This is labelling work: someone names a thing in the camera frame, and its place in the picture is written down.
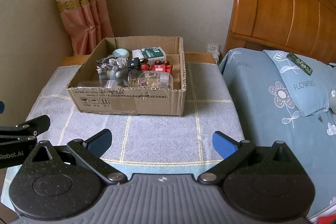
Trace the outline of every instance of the red toy car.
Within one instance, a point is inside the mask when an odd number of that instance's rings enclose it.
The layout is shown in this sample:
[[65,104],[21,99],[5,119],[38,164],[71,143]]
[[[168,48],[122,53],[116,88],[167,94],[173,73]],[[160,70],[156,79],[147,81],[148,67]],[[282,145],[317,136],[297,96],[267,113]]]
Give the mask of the red toy car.
[[173,65],[169,63],[169,61],[165,60],[163,62],[157,60],[154,65],[152,65],[151,70],[153,71],[163,71],[171,74],[171,70],[173,69]]

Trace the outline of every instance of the gray elephant figurine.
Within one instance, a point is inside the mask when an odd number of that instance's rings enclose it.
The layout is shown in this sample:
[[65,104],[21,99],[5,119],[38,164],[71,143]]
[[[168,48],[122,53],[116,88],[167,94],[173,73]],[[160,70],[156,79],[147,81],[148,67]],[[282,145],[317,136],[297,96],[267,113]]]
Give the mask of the gray elephant figurine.
[[125,65],[114,66],[109,73],[110,80],[115,80],[119,86],[127,87],[128,69]]

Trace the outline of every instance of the white power plug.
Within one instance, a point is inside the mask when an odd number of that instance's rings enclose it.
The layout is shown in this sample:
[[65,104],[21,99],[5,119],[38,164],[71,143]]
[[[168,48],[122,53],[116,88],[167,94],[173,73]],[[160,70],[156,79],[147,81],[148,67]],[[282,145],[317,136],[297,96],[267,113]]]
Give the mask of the white power plug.
[[219,61],[219,55],[220,55],[220,52],[219,52],[219,49],[221,48],[220,45],[216,45],[216,44],[208,44],[208,50],[207,50],[207,53],[211,53],[212,54],[212,57],[214,58],[216,64],[218,63]]

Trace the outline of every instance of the light blue round object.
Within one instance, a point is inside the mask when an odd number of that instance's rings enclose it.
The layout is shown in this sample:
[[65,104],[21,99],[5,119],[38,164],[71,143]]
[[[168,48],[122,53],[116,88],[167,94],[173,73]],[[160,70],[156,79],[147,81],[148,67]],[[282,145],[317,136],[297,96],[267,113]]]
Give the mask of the light blue round object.
[[118,49],[114,50],[112,54],[113,55],[119,55],[119,56],[122,55],[122,56],[124,56],[126,58],[129,57],[128,50],[125,50],[124,48],[118,48]]

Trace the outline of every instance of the gray plush toy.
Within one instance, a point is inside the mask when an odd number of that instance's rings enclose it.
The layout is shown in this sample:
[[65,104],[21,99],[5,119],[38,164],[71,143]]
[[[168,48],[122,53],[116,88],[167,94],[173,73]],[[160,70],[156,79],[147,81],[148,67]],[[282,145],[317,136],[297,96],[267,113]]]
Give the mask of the gray plush toy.
[[128,69],[125,65],[114,66],[109,73],[110,80],[115,80],[119,86],[127,87]]
[[329,107],[333,111],[333,121],[336,124],[336,90],[332,90],[329,96]]

